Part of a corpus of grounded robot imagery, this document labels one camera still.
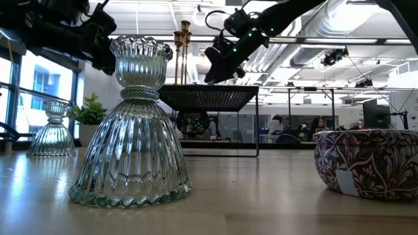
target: glass vase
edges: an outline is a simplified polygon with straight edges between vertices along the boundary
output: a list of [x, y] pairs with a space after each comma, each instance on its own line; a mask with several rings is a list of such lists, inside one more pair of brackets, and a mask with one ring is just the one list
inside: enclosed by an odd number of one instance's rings
[[172, 50], [141, 36], [119, 37], [111, 50], [124, 100], [105, 117], [90, 142], [69, 191], [71, 200], [129, 207], [187, 196], [192, 186], [181, 145], [156, 103]]
[[46, 124], [35, 136], [28, 157], [67, 157], [76, 154], [74, 141], [68, 129], [63, 125], [63, 118], [68, 104], [58, 101], [45, 102]]

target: gold candle holder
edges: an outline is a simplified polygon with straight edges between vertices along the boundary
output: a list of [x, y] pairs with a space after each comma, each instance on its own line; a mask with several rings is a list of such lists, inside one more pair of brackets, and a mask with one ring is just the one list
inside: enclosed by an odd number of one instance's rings
[[175, 31], [174, 34], [174, 44], [176, 45], [176, 76], [174, 79], [174, 85], [177, 85], [178, 80], [178, 56], [180, 55], [180, 48], [183, 46], [183, 32]]
[[174, 44], [176, 45], [176, 76], [174, 79], [174, 84], [178, 84], [178, 58], [180, 56], [180, 48], [183, 47], [182, 51], [182, 68], [180, 71], [180, 85], [187, 84], [187, 49], [188, 44], [190, 43], [191, 33], [189, 31], [190, 22], [187, 20], [182, 20], [181, 22], [181, 31], [175, 31], [174, 34]]
[[184, 79], [184, 85], [187, 85], [187, 50], [189, 48], [190, 38], [191, 38], [191, 33], [188, 32], [184, 37], [184, 43], [185, 43], [184, 44], [184, 47], [185, 47], [185, 63], [184, 63], [185, 79]]

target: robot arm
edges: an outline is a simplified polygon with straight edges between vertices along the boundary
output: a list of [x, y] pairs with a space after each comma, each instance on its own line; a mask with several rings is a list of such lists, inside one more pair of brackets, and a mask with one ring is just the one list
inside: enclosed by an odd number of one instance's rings
[[24, 43], [35, 55], [46, 49], [113, 74], [115, 59], [108, 36], [116, 24], [103, 11], [105, 3], [77, 26], [81, 15], [89, 11], [88, 0], [0, 0], [0, 33]]
[[[293, 20], [324, 2], [290, 0], [267, 8], [257, 17], [251, 17], [243, 9], [236, 9], [224, 21], [224, 27], [239, 40], [233, 43], [223, 37], [223, 32], [214, 39], [214, 45], [205, 51], [212, 66], [204, 81], [218, 83], [244, 77], [245, 72], [240, 64], [248, 60], [260, 45], [268, 47], [269, 37], [279, 35]], [[392, 13], [418, 52], [418, 24], [415, 16], [418, 1], [376, 0], [376, 3]]]

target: red floral bowl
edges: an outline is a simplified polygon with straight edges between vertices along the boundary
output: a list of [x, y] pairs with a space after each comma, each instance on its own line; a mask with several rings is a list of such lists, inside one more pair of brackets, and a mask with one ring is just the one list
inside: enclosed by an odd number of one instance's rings
[[418, 132], [325, 131], [315, 165], [329, 189], [382, 200], [418, 198]]

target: computer monitor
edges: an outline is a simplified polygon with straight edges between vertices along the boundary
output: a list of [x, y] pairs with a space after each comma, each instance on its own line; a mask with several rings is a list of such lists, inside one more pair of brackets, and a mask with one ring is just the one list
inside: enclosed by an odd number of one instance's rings
[[363, 103], [364, 125], [370, 129], [389, 129], [391, 110], [388, 106], [378, 105], [377, 100]]

